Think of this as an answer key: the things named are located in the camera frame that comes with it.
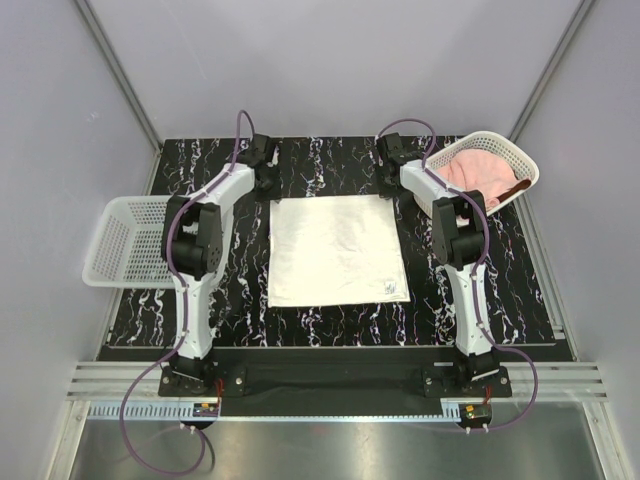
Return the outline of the pink towel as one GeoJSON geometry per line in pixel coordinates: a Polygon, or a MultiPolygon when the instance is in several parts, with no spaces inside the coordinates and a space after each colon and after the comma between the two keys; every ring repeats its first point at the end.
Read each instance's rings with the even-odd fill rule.
{"type": "Polygon", "coordinates": [[[518,184],[513,169],[501,157],[480,149],[466,149],[437,169],[437,173],[461,191],[478,190],[486,210],[498,207],[518,184]]]}

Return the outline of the white towel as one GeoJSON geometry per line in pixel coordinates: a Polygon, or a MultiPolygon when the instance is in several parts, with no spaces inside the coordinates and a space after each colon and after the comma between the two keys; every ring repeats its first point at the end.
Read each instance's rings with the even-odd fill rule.
{"type": "Polygon", "coordinates": [[[377,195],[270,204],[268,306],[407,302],[393,202],[377,195]]]}

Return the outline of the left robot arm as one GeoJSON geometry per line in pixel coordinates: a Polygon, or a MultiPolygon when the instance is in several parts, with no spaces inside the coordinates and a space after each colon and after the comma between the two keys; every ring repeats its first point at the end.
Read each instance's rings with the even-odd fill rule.
{"type": "Polygon", "coordinates": [[[235,204],[250,193],[258,199],[281,194],[277,154],[275,139],[255,134],[213,180],[167,202],[161,255],[175,288],[177,333],[176,345],[162,360],[162,397],[203,396],[221,387],[212,354],[209,297],[225,273],[235,204]]]}

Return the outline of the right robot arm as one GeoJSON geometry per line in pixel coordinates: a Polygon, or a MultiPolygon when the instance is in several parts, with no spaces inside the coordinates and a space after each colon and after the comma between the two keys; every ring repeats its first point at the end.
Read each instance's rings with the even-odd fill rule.
{"type": "Polygon", "coordinates": [[[432,252],[451,284],[456,314],[456,357],[443,386],[466,396],[483,396],[499,376],[490,333],[484,279],[489,249],[485,201],[477,190],[464,192],[409,152],[399,134],[375,140],[378,175],[385,193],[407,190],[431,203],[432,252]]]}

